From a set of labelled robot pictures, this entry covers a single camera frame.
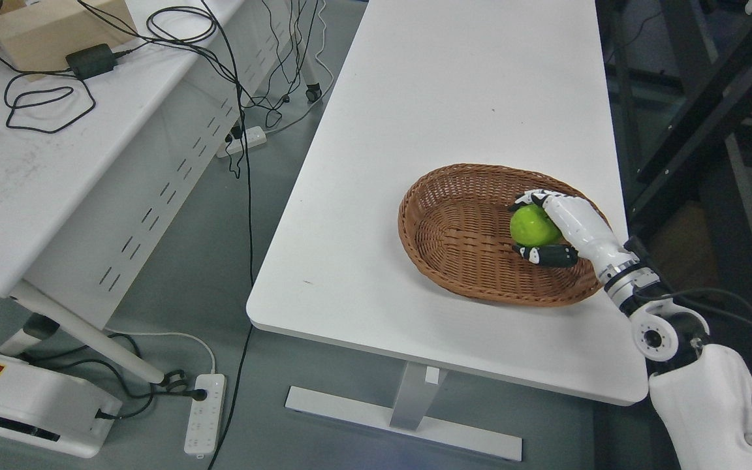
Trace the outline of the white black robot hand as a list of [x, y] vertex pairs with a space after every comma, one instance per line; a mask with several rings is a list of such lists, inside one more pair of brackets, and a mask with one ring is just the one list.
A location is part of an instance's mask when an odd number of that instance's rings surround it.
[[572, 267], [587, 260], [597, 279], [605, 285], [639, 258], [621, 244], [614, 231], [588, 200], [546, 189], [528, 190], [516, 197], [508, 211], [520, 206], [540, 206], [561, 231], [561, 239], [540, 247], [514, 242], [513, 249], [532, 264], [543, 267]]

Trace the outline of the white robot base unit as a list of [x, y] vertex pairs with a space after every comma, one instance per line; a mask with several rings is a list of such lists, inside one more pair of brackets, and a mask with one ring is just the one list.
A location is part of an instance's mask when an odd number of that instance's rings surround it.
[[0, 437], [74, 457], [101, 449], [122, 402], [78, 377], [0, 355]]

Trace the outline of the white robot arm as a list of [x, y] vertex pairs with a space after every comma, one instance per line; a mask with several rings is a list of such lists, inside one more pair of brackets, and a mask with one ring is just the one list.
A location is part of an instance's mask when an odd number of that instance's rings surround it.
[[589, 253], [598, 279], [629, 318], [636, 349], [657, 366], [650, 400], [683, 469], [752, 469], [752, 375], [713, 344], [697, 311], [613, 237]]

